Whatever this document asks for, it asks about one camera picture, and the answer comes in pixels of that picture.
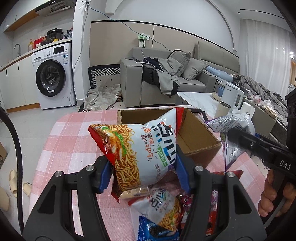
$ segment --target washing machine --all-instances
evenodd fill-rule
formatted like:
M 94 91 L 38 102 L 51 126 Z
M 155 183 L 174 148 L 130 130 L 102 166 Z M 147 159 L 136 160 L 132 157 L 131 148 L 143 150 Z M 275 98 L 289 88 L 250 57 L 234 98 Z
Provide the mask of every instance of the washing machine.
M 71 60 L 71 43 L 33 53 L 32 65 L 41 109 L 76 104 Z

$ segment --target washing machine door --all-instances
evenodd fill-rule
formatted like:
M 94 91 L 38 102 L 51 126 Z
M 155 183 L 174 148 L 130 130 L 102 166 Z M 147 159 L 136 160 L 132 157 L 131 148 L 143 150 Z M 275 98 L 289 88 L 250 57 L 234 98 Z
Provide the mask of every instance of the washing machine door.
M 65 70 L 54 60 L 46 60 L 40 64 L 36 72 L 36 84 L 42 94 L 56 96 L 65 85 Z

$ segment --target kettle handle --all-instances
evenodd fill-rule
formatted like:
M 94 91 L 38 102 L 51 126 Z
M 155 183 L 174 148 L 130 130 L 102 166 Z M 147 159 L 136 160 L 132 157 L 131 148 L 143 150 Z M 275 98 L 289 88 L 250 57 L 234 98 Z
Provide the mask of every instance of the kettle handle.
M 237 104 L 237 106 L 235 106 L 235 103 L 237 102 L 237 97 L 239 96 L 239 94 L 241 97 L 239 99 L 239 103 Z M 244 98 L 244 92 L 242 90 L 238 90 L 237 96 L 235 97 L 235 103 L 233 105 L 233 109 L 238 109 L 241 106 L 243 98 Z

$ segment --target faucet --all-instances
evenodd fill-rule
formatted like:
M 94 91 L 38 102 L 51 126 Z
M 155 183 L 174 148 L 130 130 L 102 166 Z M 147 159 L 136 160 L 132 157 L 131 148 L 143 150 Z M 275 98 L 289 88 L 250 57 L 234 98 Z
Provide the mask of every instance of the faucet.
M 17 56 L 19 57 L 19 56 L 20 56 L 20 45 L 19 45 L 19 44 L 16 44 L 15 47 L 16 47 L 17 45 L 19 46 L 19 52 L 17 53 Z

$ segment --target blue container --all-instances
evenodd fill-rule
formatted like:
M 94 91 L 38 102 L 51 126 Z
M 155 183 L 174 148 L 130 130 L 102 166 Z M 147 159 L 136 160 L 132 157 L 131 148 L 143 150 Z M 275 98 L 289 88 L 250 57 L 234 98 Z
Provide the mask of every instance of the blue container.
M 224 88 L 222 86 L 218 86 L 218 96 L 219 97 L 222 97 L 223 92 L 224 92 Z

